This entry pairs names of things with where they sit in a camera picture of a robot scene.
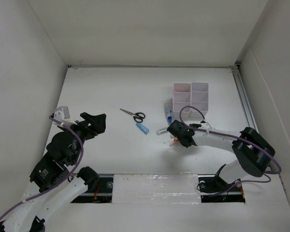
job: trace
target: screw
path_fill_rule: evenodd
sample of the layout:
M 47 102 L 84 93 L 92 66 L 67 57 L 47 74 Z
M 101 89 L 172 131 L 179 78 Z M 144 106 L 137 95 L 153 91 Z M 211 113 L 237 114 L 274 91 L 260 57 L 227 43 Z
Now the screw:
M 107 182 L 107 183 L 106 183 L 106 187 L 107 187 L 108 189 L 113 188 L 113 183 L 112 183 L 112 182 Z
M 205 188 L 205 181 L 201 180 L 199 184 L 201 188 Z

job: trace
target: cable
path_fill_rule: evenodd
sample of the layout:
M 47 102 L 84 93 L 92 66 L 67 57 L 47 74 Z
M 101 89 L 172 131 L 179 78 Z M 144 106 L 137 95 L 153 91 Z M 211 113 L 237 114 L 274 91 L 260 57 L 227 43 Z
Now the cable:
M 205 120 L 205 116 L 204 116 L 204 114 L 203 114 L 199 109 L 197 109 L 197 108 L 195 108 L 195 107 L 193 107 L 193 106 L 187 105 L 187 106 L 183 107 L 183 108 L 180 110 L 180 112 L 179 112 L 179 119 L 180 119 L 180 121 L 181 121 L 181 122 L 182 122 L 186 127 L 188 127 L 190 130 L 201 131 L 201 132 L 206 132 L 206 133 L 209 132 L 209 133 L 212 133 L 212 134 L 217 134 L 217 135 L 226 136 L 226 137 L 230 137 L 230 138 L 234 138 L 234 139 L 240 140 L 240 141 L 242 141 L 242 142 L 244 142 L 244 143 L 246 143 L 246 144 L 249 144 L 249 145 L 253 146 L 254 148 L 256 148 L 256 149 L 258 149 L 259 151 L 261 151 L 262 153 L 264 153 L 264 154 L 265 154 L 265 155 L 266 155 L 266 156 L 267 156 L 271 161 L 273 161 L 273 163 L 274 163 L 274 164 L 277 166 L 277 168 L 278 168 L 278 171 L 277 171 L 277 172 L 268 172 L 268 171 L 266 171 L 266 172 L 265 172 L 266 174 L 263 174 L 264 176 L 266 176 L 266 177 L 268 178 L 268 180 L 266 180 L 266 181 L 259 181 L 259 180 L 242 180 L 242 181 L 235 181 L 235 183 L 234 183 L 233 185 L 231 185 L 231 187 L 229 187 L 227 190 L 225 190 L 225 191 L 223 191 L 223 192 L 219 192 L 219 193 L 213 194 L 213 195 L 210 195 L 211 197 L 219 196 L 219 195 L 221 195 L 222 193 L 225 193 L 225 192 L 227 192 L 227 191 L 230 191 L 233 187 L 237 186 L 237 185 L 240 184 L 240 183 L 245 183 L 245 182 L 268 183 L 268 182 L 271 182 L 272 179 L 271 179 L 267 174 L 280 174 L 280 173 L 281 173 L 281 166 L 280 166 L 280 164 L 277 162 L 277 160 L 276 160 L 274 157 L 272 157 L 272 156 L 271 156 L 267 151 L 265 151 L 264 149 L 262 149 L 262 148 L 259 147 L 258 145 L 252 143 L 251 141 L 249 141 L 249 140 L 247 140 L 247 139 L 243 139 L 243 138 L 241 138 L 241 137 L 237 137 L 237 136 L 235 136 L 235 135 L 231 135 L 231 134 L 220 133 L 220 132 L 216 132 L 216 131 L 212 131 L 212 130 L 209 130 L 209 131 L 208 131 L 208 130 L 205 130 L 205 129 L 199 129 L 199 128 L 195 128 L 195 127 L 190 127 L 190 126 L 188 126 L 188 125 L 183 121 L 183 119 L 182 119 L 182 112 L 183 112 L 183 110 L 186 109 L 186 108 L 192 108 L 192 109 L 198 111 L 198 112 L 201 114 L 203 120 Z
M 33 199 L 36 199 L 40 196 L 43 196 L 44 194 L 50 192 L 51 190 L 55 189 L 56 187 L 58 187 L 59 185 L 61 185 L 65 180 L 67 180 L 69 178 L 70 175 L 73 174 L 73 172 L 76 170 L 76 168 L 79 166 L 80 162 L 82 161 L 82 158 L 83 158 L 83 154 L 84 154 L 84 147 L 83 147 L 83 143 L 82 143 L 82 140 L 80 139 L 80 137 L 66 124 L 64 123 L 61 123 L 60 121 L 52 118 L 51 116 L 49 116 L 49 119 L 62 125 L 65 129 L 67 129 L 71 134 L 73 134 L 75 136 L 75 138 L 78 140 L 79 144 L 80 144 L 80 148 L 81 148 L 81 153 L 79 155 L 79 158 L 77 160 L 77 163 L 76 165 L 72 168 L 72 170 L 69 172 L 69 174 L 67 174 L 66 177 L 64 177 L 61 181 L 59 181 L 57 184 L 55 184 L 54 186 L 52 186 L 51 188 L 49 188 L 48 190 L 44 191 L 44 192 L 41 192 L 35 196 L 32 196 L 32 197 L 29 197 L 27 199 L 25 199 L 25 201 L 31 201 Z M 10 213 L 12 210 L 16 209 L 17 207 L 19 207 L 20 205 L 22 205 L 24 202 L 19 202 L 17 203 L 16 205 L 12 206 L 10 209 L 8 209 L 4 214 L 1 215 L 0 217 L 0 221 L 6 216 L 8 215 L 8 213 Z

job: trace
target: storage organizer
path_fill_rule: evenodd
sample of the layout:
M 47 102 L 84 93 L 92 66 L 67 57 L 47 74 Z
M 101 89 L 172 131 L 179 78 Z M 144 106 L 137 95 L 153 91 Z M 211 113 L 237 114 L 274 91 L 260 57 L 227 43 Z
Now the storage organizer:
M 174 83 L 173 118 L 179 118 L 180 110 L 186 106 L 198 108 L 204 115 L 208 112 L 208 83 Z M 182 113 L 182 118 L 202 118 L 201 114 L 191 108 Z

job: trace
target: scissors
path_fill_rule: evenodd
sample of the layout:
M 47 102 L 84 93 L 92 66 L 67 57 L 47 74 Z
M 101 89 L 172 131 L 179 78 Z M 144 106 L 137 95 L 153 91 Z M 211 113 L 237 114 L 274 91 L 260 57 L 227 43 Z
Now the scissors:
M 124 109 L 120 109 L 120 110 L 123 111 L 123 112 L 125 112 L 125 113 L 128 114 L 128 115 L 133 116 L 133 119 L 134 119 L 134 121 L 136 121 L 136 122 L 140 122 L 140 123 L 142 123 L 142 122 L 143 122 L 143 119 L 146 117 L 145 114 L 142 113 L 142 112 L 138 112 L 138 113 L 135 113 L 135 114 L 134 114 L 134 113 L 129 112 L 129 111 L 124 110 Z

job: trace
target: blue marker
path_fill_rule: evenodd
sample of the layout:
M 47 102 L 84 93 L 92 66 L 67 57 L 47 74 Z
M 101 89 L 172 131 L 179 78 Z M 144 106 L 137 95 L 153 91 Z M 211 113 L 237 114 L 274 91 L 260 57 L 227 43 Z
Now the blue marker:
M 136 123 L 136 126 L 137 126 L 138 128 L 140 128 L 140 129 L 141 129 L 145 134 L 148 134 L 148 133 L 149 133 L 149 129 L 146 128 L 145 126 L 143 126 L 141 123 L 137 122 L 137 123 Z
M 172 110 L 170 108 L 170 104 L 165 103 L 164 104 L 164 111 L 165 111 L 165 116 L 168 119 L 169 125 L 172 123 Z

